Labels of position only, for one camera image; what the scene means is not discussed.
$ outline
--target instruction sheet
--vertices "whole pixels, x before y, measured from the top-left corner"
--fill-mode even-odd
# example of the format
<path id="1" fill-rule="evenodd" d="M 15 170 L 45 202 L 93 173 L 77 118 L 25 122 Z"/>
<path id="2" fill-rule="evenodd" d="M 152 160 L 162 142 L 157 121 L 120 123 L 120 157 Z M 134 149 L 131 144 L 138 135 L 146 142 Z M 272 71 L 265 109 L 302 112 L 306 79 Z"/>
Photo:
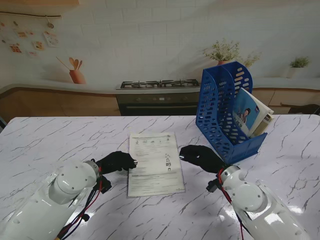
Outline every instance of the instruction sheet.
<path id="1" fill-rule="evenodd" d="M 129 170 L 129 197 L 186 191 L 174 133 L 132 133 L 129 148 L 138 161 L 136 168 Z"/>

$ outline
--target marble table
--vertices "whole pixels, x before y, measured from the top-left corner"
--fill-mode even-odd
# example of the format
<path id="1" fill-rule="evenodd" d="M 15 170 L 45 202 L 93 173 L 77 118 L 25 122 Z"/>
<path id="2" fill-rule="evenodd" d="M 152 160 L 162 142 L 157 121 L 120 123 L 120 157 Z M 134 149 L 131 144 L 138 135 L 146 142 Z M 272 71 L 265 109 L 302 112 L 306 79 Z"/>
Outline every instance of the marble table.
<path id="1" fill-rule="evenodd" d="M 0 134 L 0 220 L 37 184 L 68 161 L 99 160 L 128 152 L 129 133 L 175 132 L 179 149 L 209 146 L 194 116 L 17 117 Z M 278 115 L 259 153 L 238 165 L 248 181 L 261 179 L 320 238 L 320 117 Z M 209 193 L 214 174 L 182 162 L 186 193 L 127 197 L 128 174 L 107 174 L 112 189 L 89 209 L 74 240 L 237 240 L 240 227 L 220 191 Z M 245 239 L 252 239 L 246 232 Z"/>

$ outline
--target wire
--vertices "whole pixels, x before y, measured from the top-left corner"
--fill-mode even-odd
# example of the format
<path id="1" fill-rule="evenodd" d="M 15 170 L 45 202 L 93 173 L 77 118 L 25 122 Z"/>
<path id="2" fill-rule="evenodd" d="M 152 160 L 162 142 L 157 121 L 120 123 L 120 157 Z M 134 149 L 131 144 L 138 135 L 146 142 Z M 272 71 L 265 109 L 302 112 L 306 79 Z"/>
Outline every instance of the wire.
<path id="1" fill-rule="evenodd" d="M 77 228 L 80 226 L 81 221 L 82 221 L 82 218 L 79 221 L 79 223 L 74 227 L 74 229 L 72 229 L 72 231 L 68 235 L 66 235 L 64 238 L 62 238 L 61 240 L 65 240 L 67 237 L 69 237 L 71 234 L 73 234 L 75 232 L 75 230 L 77 230 Z"/>
<path id="2" fill-rule="evenodd" d="M 223 187 L 223 185 L 222 185 L 221 173 L 222 173 L 223 171 L 224 171 L 224 169 L 221 168 L 220 171 L 218 172 L 218 180 L 219 180 L 219 183 L 220 183 L 220 185 L 221 185 L 221 190 L 222 190 L 223 195 L 224 195 L 225 198 L 228 200 L 228 202 L 231 204 L 232 200 L 231 200 L 229 194 L 226 192 L 226 190 L 224 189 L 224 187 Z M 238 214 L 235 213 L 235 215 L 236 215 L 236 217 L 238 218 L 238 221 L 239 221 L 239 224 L 240 224 L 241 238 L 242 238 L 242 240 L 244 240 L 244 232 L 243 232 L 243 229 L 242 229 L 242 228 L 243 228 L 243 227 L 245 228 L 245 226 L 243 225 L 243 223 L 242 223 L 241 219 L 239 218 Z"/>
<path id="3" fill-rule="evenodd" d="M 5 15 L 16 15 L 16 16 L 24 16 L 24 17 L 33 17 L 33 18 L 42 18 L 42 19 L 61 19 L 61 15 L 35 15 L 28 13 L 18 13 L 18 12 L 10 12 L 10 11 L 0 11 L 0 14 Z"/>
<path id="4" fill-rule="evenodd" d="M 240 224 L 240 230 L 241 230 L 241 237 L 242 237 L 242 240 L 244 240 L 244 231 L 242 229 L 242 223 Z"/>
<path id="5" fill-rule="evenodd" d="M 82 216 L 85 214 L 86 210 L 88 208 L 90 208 L 92 206 L 92 204 L 97 200 L 101 190 L 102 190 L 102 180 L 100 178 L 100 180 L 99 180 L 99 190 L 98 190 L 97 196 L 95 197 L 93 202 L 91 202 L 93 197 L 96 194 L 96 190 L 92 190 L 90 192 L 90 194 L 89 194 L 89 196 L 88 196 L 88 198 L 86 200 L 86 203 L 84 205 L 84 209 L 81 212 L 79 212 L 79 214 L 63 230 L 61 230 L 58 235 L 61 235 L 61 234 L 65 233 L 65 232 L 68 232 L 70 230 L 70 228 L 80 220 L 79 223 L 77 224 L 77 226 L 75 226 L 75 228 L 71 231 L 71 233 L 69 233 L 67 236 L 63 237 L 61 240 L 65 240 L 67 237 L 69 237 L 79 227 L 79 225 L 80 225 L 80 223 L 82 221 Z"/>

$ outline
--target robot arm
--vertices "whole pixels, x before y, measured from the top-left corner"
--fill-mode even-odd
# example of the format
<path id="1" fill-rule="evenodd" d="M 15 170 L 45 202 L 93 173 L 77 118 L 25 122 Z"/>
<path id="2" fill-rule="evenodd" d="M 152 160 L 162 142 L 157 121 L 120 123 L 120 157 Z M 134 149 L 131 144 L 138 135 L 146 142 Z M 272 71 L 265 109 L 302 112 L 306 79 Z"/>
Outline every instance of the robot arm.
<path id="1" fill-rule="evenodd" d="M 72 163 L 52 173 L 7 223 L 1 240 L 54 240 L 93 186 L 105 193 L 111 183 L 101 174 L 135 168 L 128 153 L 113 152 L 94 162 Z"/>
<path id="2" fill-rule="evenodd" d="M 217 174 L 206 189 L 222 190 L 240 224 L 255 240 L 310 240 L 306 230 L 267 186 L 260 181 L 246 181 L 239 167 L 225 164 L 210 148 L 186 146 L 181 149 L 180 158 Z"/>

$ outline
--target black glove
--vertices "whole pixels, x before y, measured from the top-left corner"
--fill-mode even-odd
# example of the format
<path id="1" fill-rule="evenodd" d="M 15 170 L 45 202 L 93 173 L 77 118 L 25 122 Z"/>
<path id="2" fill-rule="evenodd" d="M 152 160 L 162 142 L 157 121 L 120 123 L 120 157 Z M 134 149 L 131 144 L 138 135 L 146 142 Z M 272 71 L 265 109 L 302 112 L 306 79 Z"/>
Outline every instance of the black glove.
<path id="1" fill-rule="evenodd" d="M 129 153 L 115 151 L 105 156 L 96 164 L 101 168 L 101 174 L 108 174 L 122 169 L 128 171 L 136 167 L 135 160 Z"/>
<path id="2" fill-rule="evenodd" d="M 209 173 L 217 174 L 220 169 L 227 166 L 211 148 L 206 146 L 184 146 L 179 155 L 184 157 L 183 161 L 199 166 Z"/>

